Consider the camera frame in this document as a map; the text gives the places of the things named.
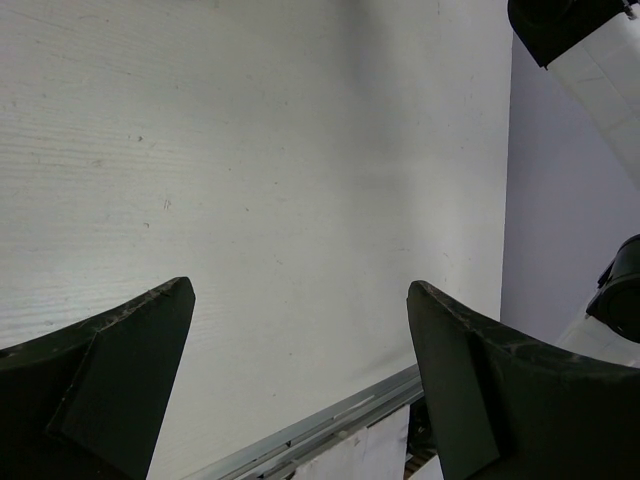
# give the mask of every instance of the metal track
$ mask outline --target metal track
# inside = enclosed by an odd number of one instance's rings
[[[416,365],[187,477],[278,480],[357,430],[422,396]]]

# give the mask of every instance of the wood grain surface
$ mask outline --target wood grain surface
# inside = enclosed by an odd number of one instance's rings
[[[0,348],[190,277],[179,479],[412,364],[411,280],[497,318],[511,38],[503,0],[1,0]]]

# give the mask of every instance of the white table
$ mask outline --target white table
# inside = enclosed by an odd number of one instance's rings
[[[0,347],[186,275],[150,478],[414,362],[424,278],[499,315],[503,0],[2,0]]]

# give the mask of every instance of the black object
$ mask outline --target black object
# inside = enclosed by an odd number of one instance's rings
[[[640,370],[547,345],[426,282],[407,305],[446,480],[638,478]]]
[[[176,278],[0,350],[0,478],[144,479],[194,303]]]
[[[571,47],[638,0],[509,0],[511,26],[539,66]]]
[[[640,343],[640,235],[620,247],[600,276],[587,313],[618,335]]]

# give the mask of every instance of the purple wall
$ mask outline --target purple wall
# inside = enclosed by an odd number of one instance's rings
[[[513,44],[502,321],[553,342],[620,244],[640,192],[582,107]]]

